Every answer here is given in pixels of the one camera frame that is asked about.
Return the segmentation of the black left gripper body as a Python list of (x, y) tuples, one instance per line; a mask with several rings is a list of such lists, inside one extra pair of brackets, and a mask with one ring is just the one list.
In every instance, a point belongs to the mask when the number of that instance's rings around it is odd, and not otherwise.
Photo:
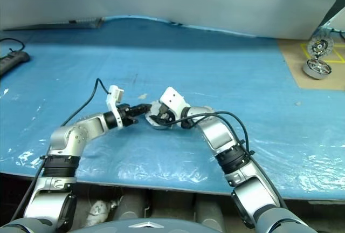
[(130, 125), (127, 125), (127, 118), (132, 117), (130, 115), (130, 105), (129, 104), (120, 104), (118, 106), (118, 112), (120, 114), (123, 126), (124, 127), (130, 126)]

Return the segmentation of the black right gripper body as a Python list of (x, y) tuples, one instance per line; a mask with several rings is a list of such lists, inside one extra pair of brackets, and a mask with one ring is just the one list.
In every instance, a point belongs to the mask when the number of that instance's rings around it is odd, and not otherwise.
[(159, 117), (167, 119), (168, 124), (176, 120), (174, 113), (168, 107), (166, 112), (159, 112)]

